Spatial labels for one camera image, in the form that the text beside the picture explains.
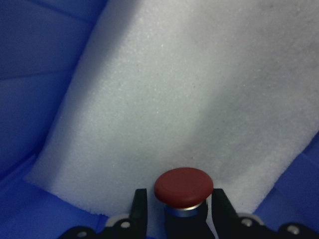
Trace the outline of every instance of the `red rubber cap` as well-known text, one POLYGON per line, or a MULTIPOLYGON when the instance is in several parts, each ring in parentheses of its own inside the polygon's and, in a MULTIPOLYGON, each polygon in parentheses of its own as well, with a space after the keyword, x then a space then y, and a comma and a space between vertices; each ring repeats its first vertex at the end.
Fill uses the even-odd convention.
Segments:
POLYGON ((196 168, 177 168, 162 174, 155 182, 157 199, 172 208, 193 207, 213 192, 210 176, 196 168))

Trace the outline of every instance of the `white foam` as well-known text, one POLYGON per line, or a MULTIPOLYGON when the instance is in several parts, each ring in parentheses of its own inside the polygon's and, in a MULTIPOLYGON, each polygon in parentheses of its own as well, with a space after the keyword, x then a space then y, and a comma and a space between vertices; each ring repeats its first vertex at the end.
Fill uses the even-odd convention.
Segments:
POLYGON ((27 179, 126 213, 166 170, 206 171, 252 212, 319 130, 319 4, 109 1, 27 179))

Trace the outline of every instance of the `blue container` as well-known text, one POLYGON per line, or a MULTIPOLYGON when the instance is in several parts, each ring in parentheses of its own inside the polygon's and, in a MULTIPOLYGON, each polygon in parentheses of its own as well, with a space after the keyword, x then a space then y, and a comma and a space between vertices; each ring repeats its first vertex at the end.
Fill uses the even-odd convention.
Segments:
MULTIPOLYGON (((73 226, 104 227, 25 183, 106 0, 0 2, 0 238, 54 239, 73 226)), ((296 221, 319 230, 319 136, 256 210, 272 229, 296 221)))

